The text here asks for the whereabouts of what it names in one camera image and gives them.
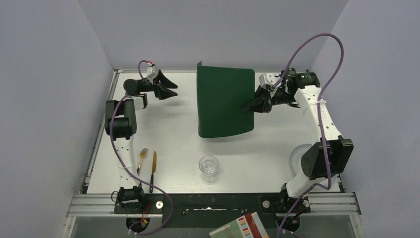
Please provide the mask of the green placemat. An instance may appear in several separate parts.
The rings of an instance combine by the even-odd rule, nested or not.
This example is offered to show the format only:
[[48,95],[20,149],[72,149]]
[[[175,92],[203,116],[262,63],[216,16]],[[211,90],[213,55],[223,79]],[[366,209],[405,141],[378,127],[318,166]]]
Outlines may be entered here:
[[255,71],[197,64],[198,135],[220,138],[254,129],[254,113],[242,107],[254,99]]

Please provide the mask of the white plate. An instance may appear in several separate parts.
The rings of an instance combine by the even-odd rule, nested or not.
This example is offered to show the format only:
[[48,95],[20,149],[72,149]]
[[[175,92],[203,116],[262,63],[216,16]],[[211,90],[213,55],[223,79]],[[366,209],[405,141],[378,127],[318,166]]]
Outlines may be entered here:
[[[295,177],[301,168],[301,157],[311,148],[311,144],[301,144],[293,149],[290,154],[289,162],[293,176]],[[338,175],[335,175],[331,179],[332,186],[330,191],[335,192],[339,190]]]

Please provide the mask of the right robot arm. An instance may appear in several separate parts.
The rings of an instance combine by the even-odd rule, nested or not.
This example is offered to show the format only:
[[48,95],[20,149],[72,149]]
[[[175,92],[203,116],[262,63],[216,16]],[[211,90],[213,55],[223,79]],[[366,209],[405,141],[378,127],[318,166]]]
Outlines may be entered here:
[[284,185],[287,198],[305,196],[314,187],[329,190],[332,178],[344,171],[354,145],[336,127],[322,87],[313,72],[285,71],[285,78],[273,73],[259,76],[255,98],[242,107],[243,111],[269,113],[273,106],[288,104],[301,109],[309,128],[312,145],[299,159],[300,168],[295,177]]

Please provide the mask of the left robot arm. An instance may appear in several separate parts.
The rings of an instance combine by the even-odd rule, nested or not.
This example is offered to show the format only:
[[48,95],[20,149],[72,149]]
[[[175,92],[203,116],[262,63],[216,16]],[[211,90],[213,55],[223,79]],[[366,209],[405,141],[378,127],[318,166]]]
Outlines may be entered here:
[[146,204],[142,184],[138,181],[139,165],[143,159],[134,152],[134,135],[137,132],[136,112],[148,106],[148,92],[164,100],[177,96],[178,86],[164,76],[153,64],[148,67],[145,77],[127,79],[123,83],[123,100],[108,100],[105,105],[105,131],[119,160],[119,190],[116,204],[122,206],[137,202]]

